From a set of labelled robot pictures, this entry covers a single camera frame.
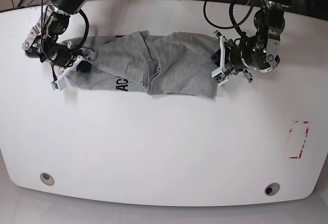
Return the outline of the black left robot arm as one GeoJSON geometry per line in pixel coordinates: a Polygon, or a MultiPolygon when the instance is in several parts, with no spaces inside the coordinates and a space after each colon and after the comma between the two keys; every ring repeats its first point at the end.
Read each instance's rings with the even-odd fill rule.
{"type": "Polygon", "coordinates": [[[285,28],[284,9],[292,4],[292,0],[250,0],[251,7],[256,1],[262,3],[260,10],[254,15],[256,33],[247,36],[240,26],[250,14],[236,22],[233,14],[235,4],[232,0],[229,6],[230,29],[236,30],[239,38],[226,39],[221,34],[222,26],[215,25],[216,37],[219,39],[219,50],[211,57],[217,68],[212,71],[212,77],[218,85],[226,83],[232,77],[244,77],[248,82],[253,81],[250,69],[267,73],[275,70],[280,63],[278,55],[280,36],[285,28]]]}

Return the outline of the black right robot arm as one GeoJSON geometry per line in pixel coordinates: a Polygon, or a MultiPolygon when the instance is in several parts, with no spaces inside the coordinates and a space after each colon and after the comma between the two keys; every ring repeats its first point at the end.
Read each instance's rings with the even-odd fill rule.
{"type": "Polygon", "coordinates": [[[23,50],[29,58],[39,58],[42,63],[49,63],[52,68],[58,67],[59,73],[53,73],[54,90],[63,90],[67,85],[65,78],[71,71],[80,69],[84,72],[91,68],[90,57],[83,56],[82,47],[85,43],[90,24],[82,11],[87,0],[50,0],[50,4],[41,8],[41,16],[32,27],[23,43],[23,50]],[[77,46],[72,42],[66,45],[57,43],[58,37],[65,33],[71,15],[80,14],[85,21],[85,31],[77,46]]]}

